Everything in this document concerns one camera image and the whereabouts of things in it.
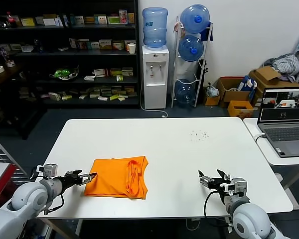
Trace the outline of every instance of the blue water jug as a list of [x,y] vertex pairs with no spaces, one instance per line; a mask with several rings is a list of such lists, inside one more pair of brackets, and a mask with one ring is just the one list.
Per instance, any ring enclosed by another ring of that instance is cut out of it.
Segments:
[[185,61],[197,61],[203,55],[204,45],[197,37],[185,35],[179,42],[178,52]]
[[166,45],[166,23],[168,11],[163,7],[149,7],[143,10],[144,44],[149,47]]
[[187,79],[175,83],[175,98],[181,106],[192,105],[196,98],[194,86]]
[[203,5],[192,5],[181,13],[180,21],[189,33],[200,33],[208,27],[209,11]]

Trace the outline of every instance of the laptop screen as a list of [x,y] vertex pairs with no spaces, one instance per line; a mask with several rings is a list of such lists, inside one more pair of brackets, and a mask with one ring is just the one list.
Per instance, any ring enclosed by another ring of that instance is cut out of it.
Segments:
[[299,88],[265,89],[258,122],[299,121]]

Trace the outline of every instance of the orange cloth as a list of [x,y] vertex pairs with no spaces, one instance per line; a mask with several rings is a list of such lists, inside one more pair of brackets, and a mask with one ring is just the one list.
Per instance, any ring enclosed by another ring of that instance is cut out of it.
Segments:
[[85,196],[145,199],[148,189],[145,156],[122,159],[95,159],[90,173],[97,173],[85,186]]

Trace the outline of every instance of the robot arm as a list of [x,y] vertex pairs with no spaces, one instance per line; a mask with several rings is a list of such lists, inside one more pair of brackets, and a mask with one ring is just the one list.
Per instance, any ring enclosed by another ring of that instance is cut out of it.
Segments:
[[[94,174],[83,174],[81,170],[67,172],[64,177],[54,177],[57,166],[47,164],[38,166],[37,171],[43,172],[40,182],[28,182],[15,191],[13,197],[0,208],[0,239],[15,239],[21,233],[24,223],[44,211],[47,215],[63,206],[64,191],[73,185],[91,182]],[[62,205],[49,209],[53,200],[61,196]]]
[[247,193],[247,181],[233,178],[217,170],[220,178],[210,178],[199,172],[200,183],[215,189],[231,215],[236,233],[244,239],[288,239],[273,225],[267,213],[259,206],[250,203]]

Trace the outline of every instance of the white table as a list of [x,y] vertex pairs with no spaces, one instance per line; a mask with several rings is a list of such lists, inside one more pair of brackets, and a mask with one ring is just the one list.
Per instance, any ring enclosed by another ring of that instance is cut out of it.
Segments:
[[[249,133],[252,137],[262,133],[262,131],[257,126],[257,118],[249,118],[244,119],[244,124],[247,127]],[[256,143],[263,153],[264,157],[267,159],[268,163],[273,166],[288,166],[288,165],[298,165],[292,170],[287,177],[285,177],[281,184],[286,190],[287,194],[291,198],[293,202],[294,209],[299,209],[299,205],[295,200],[292,193],[289,191],[289,187],[299,179],[299,157],[288,157],[288,158],[280,158],[279,155],[276,153],[274,148],[271,146],[269,141],[266,138],[259,138]]]
[[[53,219],[202,218],[210,192],[199,183],[198,170],[210,177],[221,169],[248,181],[247,196],[267,213],[293,206],[266,159],[239,118],[71,119],[45,164],[58,165],[58,175],[81,169],[94,159],[145,155],[146,200],[85,197],[84,186],[64,193],[64,206],[39,217]],[[52,206],[58,206],[57,198]],[[227,216],[218,195],[207,205],[210,217]]]

